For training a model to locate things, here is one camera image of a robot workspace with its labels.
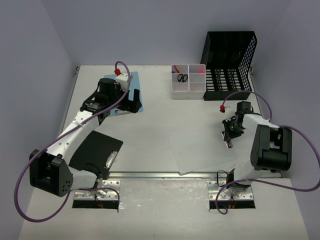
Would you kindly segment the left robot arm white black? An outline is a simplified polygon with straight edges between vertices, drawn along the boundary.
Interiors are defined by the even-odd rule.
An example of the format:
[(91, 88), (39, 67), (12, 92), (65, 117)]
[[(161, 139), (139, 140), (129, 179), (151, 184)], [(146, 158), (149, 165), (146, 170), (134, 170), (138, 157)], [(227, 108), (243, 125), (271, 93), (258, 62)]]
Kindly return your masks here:
[(34, 150), (30, 157), (34, 161), (29, 167), (31, 186), (56, 195), (65, 196), (70, 190), (86, 189), (92, 196), (103, 193), (104, 184), (97, 174), (88, 169), (78, 170), (69, 165), (73, 155), (84, 140), (117, 108), (137, 113), (142, 107), (140, 91), (135, 89), (133, 99), (129, 99), (127, 87), (132, 74), (121, 73), (112, 78), (101, 78), (96, 90), (83, 102), (72, 122), (63, 131), (70, 132), (43, 153)]

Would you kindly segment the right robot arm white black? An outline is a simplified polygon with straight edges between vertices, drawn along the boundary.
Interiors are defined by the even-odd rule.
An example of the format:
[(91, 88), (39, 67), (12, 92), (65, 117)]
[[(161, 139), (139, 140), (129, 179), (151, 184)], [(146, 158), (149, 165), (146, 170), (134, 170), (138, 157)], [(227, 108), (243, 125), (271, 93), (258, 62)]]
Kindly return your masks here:
[(264, 173), (287, 171), (292, 164), (292, 138), (290, 129), (274, 125), (260, 114), (252, 111), (251, 103), (237, 103), (235, 115), (222, 121), (223, 140), (228, 148), (233, 147), (231, 140), (240, 137), (245, 130), (253, 134), (249, 159), (228, 173), (223, 191), (233, 197), (244, 192), (252, 184), (252, 179)]

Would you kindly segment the white clear clipboard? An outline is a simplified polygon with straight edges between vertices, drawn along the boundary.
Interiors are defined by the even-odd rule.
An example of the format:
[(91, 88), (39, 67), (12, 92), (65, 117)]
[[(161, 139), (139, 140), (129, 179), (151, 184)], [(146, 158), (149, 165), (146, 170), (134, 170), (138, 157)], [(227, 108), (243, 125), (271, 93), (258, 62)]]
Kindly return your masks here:
[(178, 172), (186, 174), (236, 160), (238, 155), (227, 148), (217, 127), (200, 127), (169, 137)]

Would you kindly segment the black handled scissors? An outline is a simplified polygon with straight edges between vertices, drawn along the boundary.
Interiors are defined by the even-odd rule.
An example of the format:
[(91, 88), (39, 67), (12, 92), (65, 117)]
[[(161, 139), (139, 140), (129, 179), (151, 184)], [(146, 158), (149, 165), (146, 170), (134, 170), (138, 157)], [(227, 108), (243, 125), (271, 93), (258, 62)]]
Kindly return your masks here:
[(179, 74), (177, 75), (177, 81), (178, 81), (179, 83), (185, 83), (185, 82), (188, 81), (188, 79), (189, 79), (188, 74), (179, 73)]

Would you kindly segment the blue clipboard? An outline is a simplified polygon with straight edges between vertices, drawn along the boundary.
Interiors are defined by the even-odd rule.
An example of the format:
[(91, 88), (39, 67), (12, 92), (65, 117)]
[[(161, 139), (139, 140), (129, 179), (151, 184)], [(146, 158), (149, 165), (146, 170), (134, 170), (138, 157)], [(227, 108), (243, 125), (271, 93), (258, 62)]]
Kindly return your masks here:
[[(139, 74), (137, 71), (130, 72), (130, 74), (131, 74), (131, 81), (130, 81), (128, 99), (131, 101), (134, 100), (134, 90), (137, 89), (140, 91), (139, 92), (139, 99), (142, 104), (143, 100), (142, 100), (142, 92), (141, 92)], [(119, 75), (121, 80), (125, 78), (123, 75), (127, 76), (128, 74), (127, 74), (127, 72), (122, 72)], [(116, 74), (104, 75), (103, 77), (109, 78), (109, 79), (115, 79), (115, 80), (117, 80), (117, 78), (118, 78), (118, 76)], [(137, 113), (141, 113), (141, 112), (143, 112), (143, 110), (144, 110), (143, 106), (141, 106)], [(111, 110), (109, 117), (116, 117), (116, 116), (129, 115), (129, 114), (132, 114), (132, 112), (124, 111), (119, 108), (115, 108), (115, 109)]]

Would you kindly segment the black clipboard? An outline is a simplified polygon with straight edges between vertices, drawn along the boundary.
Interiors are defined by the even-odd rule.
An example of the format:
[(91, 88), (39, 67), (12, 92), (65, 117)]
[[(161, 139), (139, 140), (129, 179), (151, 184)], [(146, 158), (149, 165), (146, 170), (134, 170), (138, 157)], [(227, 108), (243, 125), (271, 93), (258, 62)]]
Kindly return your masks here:
[(114, 151), (120, 151), (122, 145), (121, 140), (92, 131), (73, 154), (69, 166), (106, 179), (109, 175), (109, 170), (105, 168), (106, 162)]

